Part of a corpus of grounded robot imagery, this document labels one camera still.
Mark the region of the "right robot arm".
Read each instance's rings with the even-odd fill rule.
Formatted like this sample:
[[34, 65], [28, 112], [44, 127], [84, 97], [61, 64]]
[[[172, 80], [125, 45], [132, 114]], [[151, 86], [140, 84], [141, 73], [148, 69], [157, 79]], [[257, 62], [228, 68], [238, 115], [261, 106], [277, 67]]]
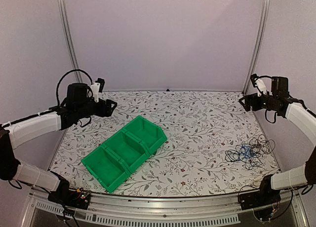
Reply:
[[[282, 117], [293, 124], [313, 146], [316, 145], [316, 114], [303, 100], [290, 95], [288, 78], [283, 76], [250, 76], [253, 94], [244, 95], [239, 103], [245, 111], [274, 112], [274, 118]], [[282, 189], [294, 189], [316, 184], [316, 151], [301, 166], [288, 171], [265, 176], [255, 195], [259, 205], [266, 205]]]

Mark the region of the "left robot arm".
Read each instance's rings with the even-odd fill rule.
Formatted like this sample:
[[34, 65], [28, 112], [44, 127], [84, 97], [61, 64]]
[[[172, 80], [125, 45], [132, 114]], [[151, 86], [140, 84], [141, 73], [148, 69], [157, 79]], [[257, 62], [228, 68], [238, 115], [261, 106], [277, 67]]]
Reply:
[[96, 81], [89, 78], [89, 83], [69, 84], [63, 100], [60, 100], [58, 93], [56, 94], [56, 106], [2, 124], [0, 126], [1, 180], [15, 180], [54, 191], [54, 196], [62, 204], [70, 204], [74, 197], [72, 191], [66, 188], [69, 185], [68, 181], [52, 172], [19, 161], [14, 155], [14, 149], [45, 134], [68, 129], [83, 118], [91, 120], [93, 116], [110, 117], [118, 104], [99, 97], [104, 85], [105, 80], [102, 78]]

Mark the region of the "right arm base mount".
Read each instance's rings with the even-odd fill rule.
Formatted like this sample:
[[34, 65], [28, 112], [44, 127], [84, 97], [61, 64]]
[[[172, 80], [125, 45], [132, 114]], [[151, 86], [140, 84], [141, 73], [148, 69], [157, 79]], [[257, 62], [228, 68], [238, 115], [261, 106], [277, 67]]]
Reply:
[[281, 197], [280, 190], [259, 189], [253, 192], [239, 194], [237, 199], [241, 209], [248, 210], [277, 203], [281, 200]]

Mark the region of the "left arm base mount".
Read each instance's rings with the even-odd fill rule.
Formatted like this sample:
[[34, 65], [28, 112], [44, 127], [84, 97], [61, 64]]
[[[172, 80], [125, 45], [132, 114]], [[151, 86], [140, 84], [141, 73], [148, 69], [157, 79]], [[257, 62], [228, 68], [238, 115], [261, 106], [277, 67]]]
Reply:
[[91, 200], [91, 191], [69, 189], [68, 186], [60, 186], [56, 191], [51, 191], [48, 200], [66, 207], [74, 207], [87, 210]]

